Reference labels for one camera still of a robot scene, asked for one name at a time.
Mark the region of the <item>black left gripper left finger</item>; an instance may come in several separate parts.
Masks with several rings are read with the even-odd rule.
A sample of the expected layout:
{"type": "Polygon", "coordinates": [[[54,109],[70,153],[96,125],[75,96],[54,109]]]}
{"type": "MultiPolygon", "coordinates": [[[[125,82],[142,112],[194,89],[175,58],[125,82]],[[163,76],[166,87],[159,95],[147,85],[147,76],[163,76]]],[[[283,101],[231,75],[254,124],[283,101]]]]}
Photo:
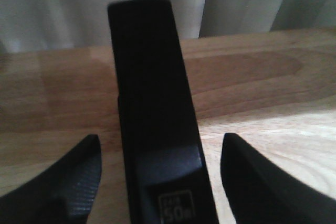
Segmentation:
{"type": "Polygon", "coordinates": [[[101,181],[101,144],[87,135],[62,158],[1,196],[1,223],[86,223],[101,181]]]}

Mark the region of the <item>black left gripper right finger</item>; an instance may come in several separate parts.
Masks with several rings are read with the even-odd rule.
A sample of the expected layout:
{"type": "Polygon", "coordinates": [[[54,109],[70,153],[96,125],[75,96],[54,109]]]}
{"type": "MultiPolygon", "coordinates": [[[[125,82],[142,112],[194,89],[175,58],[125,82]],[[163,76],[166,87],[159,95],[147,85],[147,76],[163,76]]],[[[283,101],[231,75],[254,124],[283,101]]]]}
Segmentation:
{"type": "Polygon", "coordinates": [[[294,178],[236,133],[226,133],[222,184],[237,223],[335,223],[335,199],[294,178]]]}

